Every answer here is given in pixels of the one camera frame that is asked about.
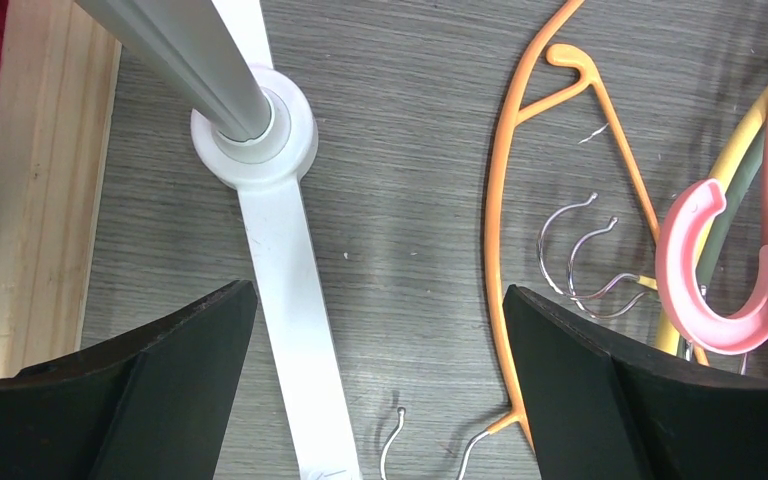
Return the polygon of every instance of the hanger hook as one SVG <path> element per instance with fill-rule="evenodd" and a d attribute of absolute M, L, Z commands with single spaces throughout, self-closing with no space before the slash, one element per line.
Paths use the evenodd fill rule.
<path fill-rule="evenodd" d="M 570 251 L 569 260 L 567 262 L 567 288 L 569 293 L 567 294 L 568 297 L 570 297 L 572 300 L 597 300 L 605 295 L 607 295 L 611 290 L 614 289 L 614 287 L 617 286 L 620 282 L 626 281 L 626 282 L 633 282 L 638 283 L 640 282 L 640 275 L 629 273 L 629 272 L 622 272 L 617 274 L 614 278 L 612 278 L 608 283 L 605 284 L 602 288 L 597 290 L 595 293 L 591 293 L 589 295 L 578 295 L 575 290 L 575 257 L 578 255 L 579 250 L 581 250 L 581 247 L 584 246 L 585 242 L 588 240 L 598 237 L 600 235 L 604 235 L 606 233 L 609 233 L 614 229 L 618 222 L 617 217 L 611 217 L 608 220 L 608 224 L 603 228 L 598 228 L 596 230 L 593 230 L 589 233 L 586 233 L 581 236 L 581 238 L 578 239 L 577 242 L 575 242 L 575 245 L 573 245 L 572 250 Z M 612 313 L 598 313 L 586 306 L 583 306 L 583 310 L 590 315 L 592 318 L 598 319 L 598 320 L 610 320 L 613 318 L 617 318 L 620 315 L 625 314 L 632 308 L 634 308 L 635 305 L 637 305 L 638 302 L 640 302 L 643 297 L 645 297 L 647 292 L 639 292 L 635 296 L 631 297 L 631 300 L 626 302 L 625 305 L 623 305 L 619 310 L 612 312 Z"/>
<path fill-rule="evenodd" d="M 554 213 L 549 215 L 549 218 L 546 219 L 546 221 L 543 223 L 543 226 L 540 228 L 540 233 L 537 234 L 537 265 L 540 267 L 540 275 L 543 276 L 543 279 L 546 280 L 546 283 L 548 283 L 549 286 L 552 287 L 552 290 L 554 290 L 555 293 L 557 293 L 558 295 L 569 297 L 568 292 L 561 290 L 558 284 L 556 284 L 555 281 L 552 280 L 551 275 L 549 275 L 549 270 L 546 268 L 546 254 L 544 251 L 546 233 L 549 231 L 549 227 L 552 225 L 552 222 L 554 222 L 555 219 L 557 219 L 564 213 L 569 212 L 570 210 L 586 207 L 591 203 L 593 203 L 593 201 L 596 200 L 597 198 L 599 198 L 599 194 L 596 192 L 591 192 L 587 200 L 580 203 L 573 203 L 571 205 L 566 205 L 564 207 L 561 207 L 555 210 Z M 575 304 L 578 305 L 578 308 L 580 308 L 581 310 L 584 310 L 584 305 L 582 305 L 581 302 L 579 302 L 578 300 L 573 300 L 573 302 L 575 302 Z"/>
<path fill-rule="evenodd" d="M 574 203 L 571 205 L 566 205 L 564 207 L 559 208 L 556 210 L 552 215 L 549 216 L 549 218 L 546 219 L 546 222 L 543 223 L 543 227 L 540 229 L 540 233 L 537 236 L 537 263 L 540 267 L 540 274 L 543 276 L 543 278 L 546 280 L 546 283 L 549 284 L 550 287 L 552 287 L 552 290 L 555 291 L 555 293 L 559 295 L 563 295 L 570 300 L 572 300 L 575 305 L 578 307 L 579 310 L 587 313 L 591 318 L 598 319 L 598 320 L 608 320 L 612 318 L 619 317 L 620 315 L 625 314 L 629 310 L 631 310 L 635 305 L 637 305 L 637 302 L 639 302 L 644 296 L 646 296 L 646 292 L 640 292 L 634 297 L 632 297 L 631 300 L 629 300 L 628 303 L 626 303 L 622 308 L 619 310 L 603 314 L 596 312 L 588 307 L 586 307 L 582 300 L 596 300 L 604 297 L 607 293 L 609 293 L 613 288 L 621 281 L 627 280 L 627 281 L 633 281 L 638 282 L 640 280 L 639 275 L 635 275 L 633 273 L 627 273 L 623 272 L 615 276 L 613 279 L 611 279 L 608 283 L 605 284 L 602 288 L 600 288 L 596 293 L 592 293 L 589 295 L 576 295 L 575 291 L 575 282 L 573 279 L 573 267 L 575 265 L 575 257 L 578 254 L 578 251 L 581 249 L 582 245 L 588 240 L 590 240 L 593 237 L 603 235 L 605 233 L 610 232 L 613 230 L 614 226 L 617 224 L 617 217 L 611 217 L 608 221 L 608 225 L 604 228 L 593 230 L 589 233 L 586 233 L 583 235 L 573 246 L 572 251 L 570 252 L 570 257 L 567 262 L 567 286 L 568 291 L 562 290 L 552 279 L 552 277 L 549 275 L 549 271 L 546 268 L 546 260 L 545 260 L 545 252 L 544 252 L 544 243 L 546 238 L 546 233 L 549 230 L 549 226 L 552 224 L 552 222 L 555 221 L 559 216 L 563 215 L 566 212 L 569 212 L 570 210 L 574 210 L 576 208 L 586 207 L 593 203 L 594 200 L 596 200 L 599 197 L 599 194 L 596 192 L 592 192 L 590 196 L 587 198 L 587 200 L 580 202 L 580 203 Z"/>
<path fill-rule="evenodd" d="M 396 440 L 396 436 L 405 426 L 405 407 L 397 408 L 396 412 L 399 414 L 398 423 L 396 424 L 396 428 L 390 432 L 390 436 L 387 437 L 387 441 L 384 442 L 384 448 L 381 450 L 381 458 L 378 462 L 378 471 L 381 474 L 381 480 L 387 480 L 387 453 L 390 451 L 390 447 L 393 446 L 393 441 Z M 488 435 L 490 435 L 490 432 L 485 430 L 469 440 L 469 443 L 466 445 L 466 449 L 464 449 L 464 457 L 463 460 L 461 460 L 461 466 L 458 470 L 458 476 L 456 477 L 457 480 L 463 480 L 464 475 L 466 475 L 466 467 L 469 464 L 469 455 L 472 453 L 472 449 L 478 442 L 481 441 L 481 439 Z"/>

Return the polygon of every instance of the gray wooden floor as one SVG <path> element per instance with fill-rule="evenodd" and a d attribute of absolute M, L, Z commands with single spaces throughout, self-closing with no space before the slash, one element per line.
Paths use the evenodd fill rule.
<path fill-rule="evenodd" d="M 454 478 L 465 440 L 505 411 L 485 310 L 481 206 L 508 79 L 561 0 L 264 0 L 276 67 L 306 92 L 320 129 L 305 202 L 364 474 L 408 408 L 393 479 Z M 704 176 L 768 81 L 768 0 L 587 2 L 556 37 L 587 51 L 615 102 L 653 200 Z M 571 81 L 542 65 L 536 99 Z M 229 280 L 253 278 L 233 193 L 196 158 L 188 106 L 125 52 L 90 282 L 84 345 L 144 324 Z M 652 273 L 652 245 L 592 94 L 521 127 L 505 195 L 503 279 L 551 291 L 535 262 L 558 221 L 554 273 L 586 230 L 620 224 L 581 262 L 583 289 Z M 730 234 L 710 298 L 733 311 L 754 282 L 756 189 Z M 626 290 L 602 307 L 618 306 Z M 648 300 L 611 328 L 651 342 Z M 768 375 L 766 353 L 752 373 Z M 734 362 L 722 365 L 733 367 Z M 217 478 L 295 479 L 266 329 L 255 326 Z M 539 478 L 515 428 L 480 444 L 467 478 Z"/>

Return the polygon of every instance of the pink plastic hanger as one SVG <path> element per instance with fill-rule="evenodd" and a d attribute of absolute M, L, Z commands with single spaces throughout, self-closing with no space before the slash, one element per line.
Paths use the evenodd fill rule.
<path fill-rule="evenodd" d="M 673 204 L 661 226 L 655 277 L 664 310 L 676 329 L 706 350 L 737 355 L 768 339 L 768 136 L 764 145 L 761 199 L 761 250 L 755 288 L 737 313 L 722 317 L 699 293 L 695 249 L 704 228 L 725 209 L 717 180 L 697 182 Z"/>

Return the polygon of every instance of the white plastic base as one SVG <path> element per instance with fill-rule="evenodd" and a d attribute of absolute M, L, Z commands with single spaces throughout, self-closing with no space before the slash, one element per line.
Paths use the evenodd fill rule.
<path fill-rule="evenodd" d="M 299 180 L 318 146 L 304 94 L 267 68 L 253 73 L 272 104 L 262 138 L 233 142 L 193 111 L 199 157 L 237 190 L 301 480 L 360 480 Z"/>

